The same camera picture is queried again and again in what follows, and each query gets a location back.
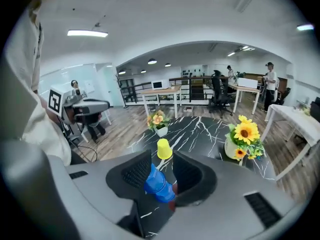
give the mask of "yellow cup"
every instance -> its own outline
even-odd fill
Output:
[[[172,150],[166,138],[161,138],[157,142],[158,152],[157,156],[160,159],[169,159],[172,156]]]

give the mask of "black gripper pad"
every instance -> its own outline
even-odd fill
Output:
[[[151,171],[151,150],[112,168],[106,175],[107,185],[119,198],[138,200]]]
[[[216,189],[216,173],[195,159],[177,150],[173,151],[173,174],[177,183],[176,207],[199,205]]]

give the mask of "door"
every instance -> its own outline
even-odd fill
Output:
[[[106,87],[108,89],[108,93],[110,98],[112,99],[112,103],[114,107],[123,107],[123,98],[120,93],[119,85],[117,82],[117,78],[115,72],[112,67],[104,67],[103,69],[104,80],[106,83]]]

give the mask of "potted plant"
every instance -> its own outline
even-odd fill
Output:
[[[230,132],[226,135],[224,143],[225,154],[238,161],[246,155],[248,159],[257,157],[260,159],[265,149],[260,140],[257,124],[243,115],[239,115],[239,120],[241,123],[237,125],[229,124]]]
[[[156,134],[161,138],[168,133],[168,123],[170,119],[166,117],[165,113],[158,110],[151,115],[148,115],[146,124],[150,130],[155,130]]]

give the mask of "flower center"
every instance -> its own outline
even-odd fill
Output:
[[[247,138],[248,137],[248,132],[246,130],[242,130],[241,132],[242,137]]]

